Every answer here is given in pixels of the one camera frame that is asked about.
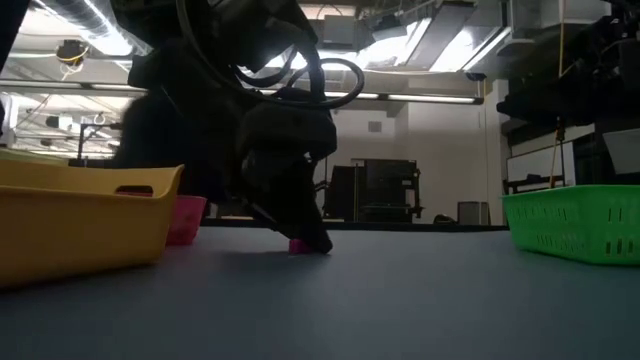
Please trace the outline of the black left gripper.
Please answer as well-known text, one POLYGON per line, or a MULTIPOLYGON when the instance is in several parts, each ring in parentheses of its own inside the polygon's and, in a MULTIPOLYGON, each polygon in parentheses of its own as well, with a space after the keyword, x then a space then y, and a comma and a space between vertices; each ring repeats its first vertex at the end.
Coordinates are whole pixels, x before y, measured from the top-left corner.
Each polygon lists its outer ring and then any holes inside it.
MULTIPOLYGON (((178 193, 224 204, 241 197, 236 140, 250 101, 210 76, 184 40, 170 39, 134 61, 129 83, 146 94, 122 115, 115 166, 184 167, 178 193)), ((288 239, 299 239, 314 253, 333 243, 316 203, 317 163, 294 161, 261 187, 250 188, 243 209, 288 239)))

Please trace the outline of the black equipment cart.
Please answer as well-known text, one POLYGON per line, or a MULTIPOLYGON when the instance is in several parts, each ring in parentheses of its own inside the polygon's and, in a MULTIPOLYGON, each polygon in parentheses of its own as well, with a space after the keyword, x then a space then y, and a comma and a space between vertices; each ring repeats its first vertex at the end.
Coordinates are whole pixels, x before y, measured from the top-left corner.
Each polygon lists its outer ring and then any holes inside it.
POLYGON ((411 223, 422 216, 420 170, 414 160, 354 159, 335 165, 317 188, 323 215, 351 223, 411 223))

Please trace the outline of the pink round plastic bowl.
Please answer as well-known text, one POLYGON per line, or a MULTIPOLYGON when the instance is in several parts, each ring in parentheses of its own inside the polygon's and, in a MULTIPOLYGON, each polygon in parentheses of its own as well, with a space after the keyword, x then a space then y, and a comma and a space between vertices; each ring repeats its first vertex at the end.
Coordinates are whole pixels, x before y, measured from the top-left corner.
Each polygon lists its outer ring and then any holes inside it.
POLYGON ((166 238, 167 246, 188 246, 194 242, 207 200, 198 196, 178 195, 166 238))

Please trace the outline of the long ceiling light bar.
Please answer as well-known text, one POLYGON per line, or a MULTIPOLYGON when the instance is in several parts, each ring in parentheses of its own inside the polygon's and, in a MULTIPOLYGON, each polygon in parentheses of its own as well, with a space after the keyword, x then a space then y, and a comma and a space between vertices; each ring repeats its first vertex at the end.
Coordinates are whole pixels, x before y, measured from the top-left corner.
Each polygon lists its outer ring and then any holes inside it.
MULTIPOLYGON (((60 81, 31 81, 16 79, 0 79, 0 91, 16 93, 46 93, 85 96, 133 97, 141 95, 144 89, 123 84, 60 82, 60 81)), ((444 103, 480 105, 483 99, 479 97, 452 97, 440 95, 360 93, 358 100, 394 101, 415 103, 444 103)))

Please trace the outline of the grey waste bin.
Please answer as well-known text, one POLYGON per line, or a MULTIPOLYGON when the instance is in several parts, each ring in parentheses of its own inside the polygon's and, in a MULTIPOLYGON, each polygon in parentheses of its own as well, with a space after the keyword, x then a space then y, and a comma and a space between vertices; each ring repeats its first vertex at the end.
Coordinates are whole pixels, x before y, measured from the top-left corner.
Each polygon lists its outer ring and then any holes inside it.
POLYGON ((482 201, 459 202, 457 204, 457 222, 460 225, 490 225, 489 204, 482 201))

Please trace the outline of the orange rectangular plastic bin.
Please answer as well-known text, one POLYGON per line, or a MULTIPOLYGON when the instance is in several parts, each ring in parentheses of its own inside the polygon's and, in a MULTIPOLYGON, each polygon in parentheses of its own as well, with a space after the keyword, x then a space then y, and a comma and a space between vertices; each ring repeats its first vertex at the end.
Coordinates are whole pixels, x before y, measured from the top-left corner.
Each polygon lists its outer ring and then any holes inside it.
POLYGON ((182 171, 0 160, 0 289, 157 262, 182 171))

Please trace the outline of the yellow rectangular plastic bin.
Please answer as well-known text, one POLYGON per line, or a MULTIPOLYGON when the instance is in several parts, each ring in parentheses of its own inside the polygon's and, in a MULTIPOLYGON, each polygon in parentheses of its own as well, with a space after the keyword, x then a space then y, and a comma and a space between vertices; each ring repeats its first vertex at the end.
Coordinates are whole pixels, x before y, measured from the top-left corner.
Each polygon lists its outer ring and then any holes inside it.
POLYGON ((69 164, 69 160, 66 158, 36 154, 29 151, 3 147, 0 147, 0 160, 11 160, 56 166, 67 166, 69 164))

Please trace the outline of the green slotted plastic basket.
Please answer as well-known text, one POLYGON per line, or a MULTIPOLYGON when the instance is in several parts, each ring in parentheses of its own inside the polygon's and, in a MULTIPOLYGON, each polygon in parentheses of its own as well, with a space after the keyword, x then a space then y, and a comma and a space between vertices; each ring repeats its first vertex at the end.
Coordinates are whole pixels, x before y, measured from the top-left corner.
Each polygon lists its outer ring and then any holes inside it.
POLYGON ((640 266, 640 185, 581 185, 502 198, 516 247, 599 265, 640 266))

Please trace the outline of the black frame stand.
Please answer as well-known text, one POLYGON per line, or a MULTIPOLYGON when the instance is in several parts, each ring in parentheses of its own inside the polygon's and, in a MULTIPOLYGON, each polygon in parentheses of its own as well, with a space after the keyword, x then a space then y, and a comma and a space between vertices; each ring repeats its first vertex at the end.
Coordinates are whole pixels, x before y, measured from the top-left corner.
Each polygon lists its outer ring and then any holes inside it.
POLYGON ((108 128, 110 130, 121 130, 122 124, 119 122, 110 123, 110 124, 106 124, 106 123, 104 124, 81 123, 80 124, 79 140, 78 140, 77 155, 76 155, 77 160, 81 160, 83 158, 84 144, 89 139, 94 137, 97 134, 97 132, 103 128, 108 128), (85 131, 89 128, 92 128, 93 132, 90 135, 85 135, 85 131))

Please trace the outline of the large silver ventilation duct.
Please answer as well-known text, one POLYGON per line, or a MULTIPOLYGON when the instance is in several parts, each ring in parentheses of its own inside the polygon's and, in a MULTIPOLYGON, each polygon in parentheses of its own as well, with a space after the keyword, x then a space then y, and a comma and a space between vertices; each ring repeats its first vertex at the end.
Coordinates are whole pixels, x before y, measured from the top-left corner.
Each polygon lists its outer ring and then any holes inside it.
POLYGON ((116 21, 110 0, 33 0, 108 56, 146 55, 151 47, 116 21))

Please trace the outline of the grey wall panel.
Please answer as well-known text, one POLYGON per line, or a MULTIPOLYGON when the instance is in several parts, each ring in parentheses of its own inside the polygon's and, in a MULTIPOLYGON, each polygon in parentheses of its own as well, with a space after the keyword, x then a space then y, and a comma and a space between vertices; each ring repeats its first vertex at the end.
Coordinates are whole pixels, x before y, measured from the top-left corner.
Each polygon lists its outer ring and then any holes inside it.
POLYGON ((640 128, 607 132, 603 139, 617 174, 640 172, 640 128))

